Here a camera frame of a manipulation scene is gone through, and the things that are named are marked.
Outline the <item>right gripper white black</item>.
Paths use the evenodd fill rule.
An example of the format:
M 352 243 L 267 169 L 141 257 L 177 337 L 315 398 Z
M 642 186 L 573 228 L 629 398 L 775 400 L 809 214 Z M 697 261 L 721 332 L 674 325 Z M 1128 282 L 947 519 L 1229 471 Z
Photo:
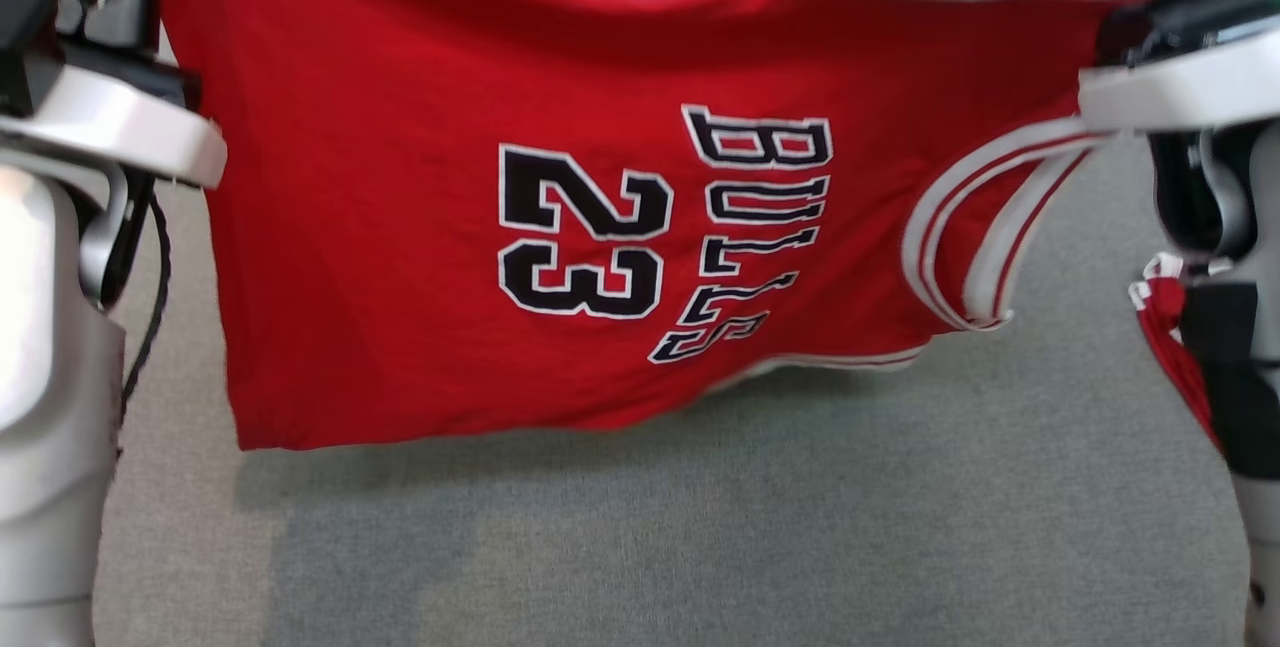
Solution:
M 1142 137 L 1164 231 L 1197 258 L 1257 240 L 1251 161 L 1277 124 L 1277 0 L 1152 0 L 1114 13 L 1082 72 L 1098 131 Z

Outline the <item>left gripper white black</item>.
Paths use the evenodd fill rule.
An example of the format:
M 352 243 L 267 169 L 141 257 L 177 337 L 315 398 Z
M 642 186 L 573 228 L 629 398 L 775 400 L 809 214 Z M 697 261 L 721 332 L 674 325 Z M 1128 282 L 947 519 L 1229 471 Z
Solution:
M 58 28 L 81 28 L 97 0 L 59 0 Z M 156 53 L 159 0 L 102 0 L 95 42 Z M 198 77 L 155 60 L 67 44 L 67 63 L 32 117 L 3 118 L 3 165 L 64 183 L 105 176 L 108 204 L 83 220 L 79 286 L 100 307 L 122 296 L 159 181 L 216 188 L 220 129 L 198 114 Z

